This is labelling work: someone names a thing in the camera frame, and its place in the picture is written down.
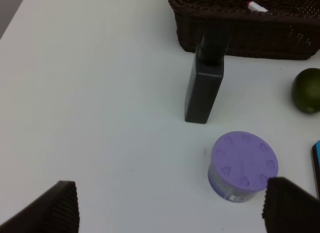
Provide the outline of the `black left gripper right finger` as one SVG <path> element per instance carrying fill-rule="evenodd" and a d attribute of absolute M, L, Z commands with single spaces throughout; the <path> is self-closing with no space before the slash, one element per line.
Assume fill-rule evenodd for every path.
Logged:
<path fill-rule="evenodd" d="M 262 218 L 268 233 L 318 233 L 320 201 L 285 177 L 271 177 Z"/>

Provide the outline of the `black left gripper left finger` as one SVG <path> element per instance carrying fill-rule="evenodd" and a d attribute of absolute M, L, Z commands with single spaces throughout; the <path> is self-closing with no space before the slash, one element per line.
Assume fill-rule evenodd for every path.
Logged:
<path fill-rule="evenodd" d="M 0 225 L 2 233 L 77 233 L 80 213 L 74 181 L 60 180 Z"/>

